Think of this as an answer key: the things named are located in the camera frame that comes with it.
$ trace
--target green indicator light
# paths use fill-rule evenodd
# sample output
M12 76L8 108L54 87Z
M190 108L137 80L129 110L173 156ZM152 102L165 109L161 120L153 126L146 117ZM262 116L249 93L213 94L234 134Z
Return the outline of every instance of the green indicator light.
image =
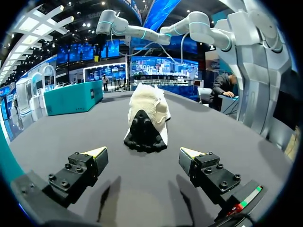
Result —
M246 201L243 201L243 202L240 203L240 205L244 208L244 207L247 206L247 202L246 202Z

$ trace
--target person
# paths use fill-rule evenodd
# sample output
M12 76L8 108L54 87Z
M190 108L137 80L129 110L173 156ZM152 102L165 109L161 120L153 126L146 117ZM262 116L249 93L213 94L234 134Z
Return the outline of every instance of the person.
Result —
M232 91L235 84L237 84L237 77L234 74L222 74L217 76L210 95L209 107L221 111L222 99L218 96L224 95L234 98L235 95Z
M108 79L107 79L105 73L103 74L102 82L103 82L104 91L108 91L108 88L107 88Z
M17 96L15 96L15 98L14 98L14 107L15 107L17 115L18 115L18 99L17 99Z

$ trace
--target teal counter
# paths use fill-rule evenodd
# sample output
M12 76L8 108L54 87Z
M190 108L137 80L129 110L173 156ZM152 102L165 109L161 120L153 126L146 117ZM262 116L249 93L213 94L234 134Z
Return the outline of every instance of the teal counter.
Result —
M102 81L74 84L44 93L49 116L89 111L103 98Z

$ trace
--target teal display stand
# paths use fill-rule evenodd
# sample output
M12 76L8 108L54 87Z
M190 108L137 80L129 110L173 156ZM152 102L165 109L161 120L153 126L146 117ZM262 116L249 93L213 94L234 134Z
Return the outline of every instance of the teal display stand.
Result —
M102 81L57 88L44 93L49 116L89 111L103 98Z
M4 178L7 185L10 185L10 183L16 177L19 177L24 174L23 170L21 169L14 155L11 153L9 149L9 146L3 135L1 125L0 125L0 174Z

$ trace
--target gray tabletop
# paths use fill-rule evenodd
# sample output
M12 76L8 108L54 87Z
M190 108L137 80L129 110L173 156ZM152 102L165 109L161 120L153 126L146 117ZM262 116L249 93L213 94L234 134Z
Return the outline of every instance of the gray tabletop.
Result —
M282 151L222 113L166 93L171 120L169 145L160 153L138 153L123 144L131 92L105 94L87 113L45 117L10 145L25 171L43 178L59 171L73 152L108 147L109 164L93 188L69 210L106 227L207 226L220 211L194 188L178 164L179 148L213 152L242 184L268 188L252 215L260 217L284 186L292 164Z

